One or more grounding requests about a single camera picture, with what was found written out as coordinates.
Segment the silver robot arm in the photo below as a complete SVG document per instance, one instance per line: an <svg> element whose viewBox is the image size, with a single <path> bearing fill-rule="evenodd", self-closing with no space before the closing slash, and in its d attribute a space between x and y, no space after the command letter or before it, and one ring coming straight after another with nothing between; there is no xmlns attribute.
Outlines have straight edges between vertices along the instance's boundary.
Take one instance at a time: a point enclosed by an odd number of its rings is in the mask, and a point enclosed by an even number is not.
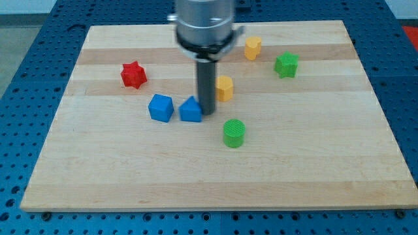
<svg viewBox="0 0 418 235"><path fill-rule="evenodd" d="M233 0L175 0L167 16L181 51L199 63L215 63L233 50L244 26L234 26Z"/></svg>

